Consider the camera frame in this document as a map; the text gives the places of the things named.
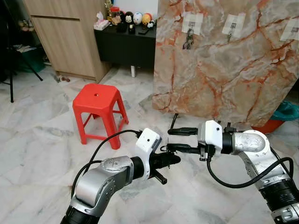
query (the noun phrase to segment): marble floor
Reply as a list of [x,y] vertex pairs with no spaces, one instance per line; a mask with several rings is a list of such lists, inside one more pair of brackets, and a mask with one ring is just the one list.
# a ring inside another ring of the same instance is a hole
[[[0,84],[0,223],[58,224],[69,202],[72,181],[86,164],[98,140],[79,140],[72,100],[90,80],[71,78],[58,83],[47,67],[34,74],[14,78],[15,102],[9,103],[8,86]],[[113,67],[101,81],[115,85],[122,94],[129,117],[125,129],[152,128],[169,142],[196,145],[195,137],[168,136],[172,114],[151,108],[153,72],[138,70],[132,78],[129,68]],[[180,115],[175,126],[195,127],[205,121]],[[86,127],[105,134],[100,119]],[[294,179],[299,186],[299,122],[285,122],[269,139],[280,156],[295,160]],[[105,144],[96,159],[132,156],[136,138],[121,135],[121,148]],[[182,161],[161,169],[168,179],[133,181],[117,192],[100,219],[103,224],[272,224],[270,211],[254,186],[228,189],[212,179],[198,156],[179,154]],[[215,173],[230,183],[248,180],[243,162],[237,156],[221,156],[212,163]]]

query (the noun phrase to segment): cabinet door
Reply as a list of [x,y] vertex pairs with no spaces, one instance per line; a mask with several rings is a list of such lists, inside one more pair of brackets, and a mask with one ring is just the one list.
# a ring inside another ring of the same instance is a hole
[[79,1],[24,0],[30,15],[79,18]]
[[56,71],[94,77],[91,55],[80,20],[31,18]]

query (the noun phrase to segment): orange veined marble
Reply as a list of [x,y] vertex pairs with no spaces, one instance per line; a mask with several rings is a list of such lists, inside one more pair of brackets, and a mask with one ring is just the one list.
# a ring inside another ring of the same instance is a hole
[[[203,13],[182,49],[185,12]],[[246,13],[240,38],[223,34],[228,14]],[[160,0],[153,107],[262,126],[299,77],[299,42],[280,41],[298,0]]]

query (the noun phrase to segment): tripod leg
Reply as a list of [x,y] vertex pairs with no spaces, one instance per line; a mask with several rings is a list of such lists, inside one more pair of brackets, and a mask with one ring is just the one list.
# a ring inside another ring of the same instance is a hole
[[31,65],[26,61],[26,59],[25,58],[23,58],[22,56],[21,56],[21,58],[22,58],[22,60],[25,62],[25,64],[33,71],[33,73],[39,78],[39,80],[43,80],[38,74],[37,74],[37,72],[31,67]]
[[13,72],[9,71],[10,102],[14,102]]

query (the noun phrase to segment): wooden cabinet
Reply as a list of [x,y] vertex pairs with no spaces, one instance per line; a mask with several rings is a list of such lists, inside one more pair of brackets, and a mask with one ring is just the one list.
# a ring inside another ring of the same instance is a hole
[[58,73],[100,81],[110,66],[101,62],[93,33],[102,0],[24,0],[47,56]]

